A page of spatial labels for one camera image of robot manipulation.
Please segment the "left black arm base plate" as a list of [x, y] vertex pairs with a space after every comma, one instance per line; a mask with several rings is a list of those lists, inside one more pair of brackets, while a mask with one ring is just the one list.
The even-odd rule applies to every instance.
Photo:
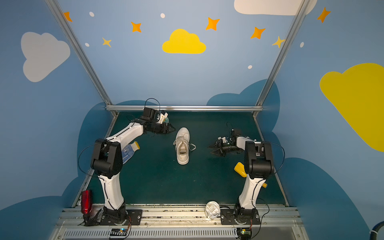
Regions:
[[103, 208], [101, 226], [138, 226], [141, 223], [143, 210], [110, 210]]

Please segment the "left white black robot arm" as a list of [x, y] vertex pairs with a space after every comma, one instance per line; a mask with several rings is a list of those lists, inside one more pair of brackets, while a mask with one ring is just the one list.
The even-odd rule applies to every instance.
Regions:
[[97, 139], [94, 147], [91, 169], [100, 180], [105, 204], [94, 217], [91, 217], [92, 203], [90, 198], [82, 200], [83, 226], [132, 226], [120, 186], [120, 172], [123, 168], [125, 148], [137, 137], [146, 132], [154, 134], [169, 134], [176, 128], [166, 122], [148, 122], [135, 119], [123, 130], [106, 139]]

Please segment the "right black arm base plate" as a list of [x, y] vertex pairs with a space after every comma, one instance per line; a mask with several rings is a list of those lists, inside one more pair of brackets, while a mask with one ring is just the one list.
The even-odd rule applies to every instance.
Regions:
[[221, 209], [222, 225], [260, 225], [261, 217], [257, 209]]

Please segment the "white sneaker shoe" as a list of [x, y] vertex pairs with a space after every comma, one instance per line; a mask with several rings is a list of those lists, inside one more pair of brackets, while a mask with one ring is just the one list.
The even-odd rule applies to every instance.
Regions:
[[176, 150], [177, 161], [180, 165], [186, 165], [189, 162], [190, 151], [190, 132], [187, 128], [181, 128], [173, 143]]

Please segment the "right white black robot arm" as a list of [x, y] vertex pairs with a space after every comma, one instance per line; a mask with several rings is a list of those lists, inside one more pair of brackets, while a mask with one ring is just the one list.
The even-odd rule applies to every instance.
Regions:
[[246, 181], [242, 193], [233, 209], [221, 212], [222, 225], [260, 225], [261, 217], [256, 208], [256, 201], [263, 184], [273, 176], [275, 170], [274, 157], [270, 142], [257, 141], [243, 137], [231, 130], [231, 135], [219, 137], [209, 146], [211, 153], [225, 157], [232, 152], [244, 153], [244, 169]]

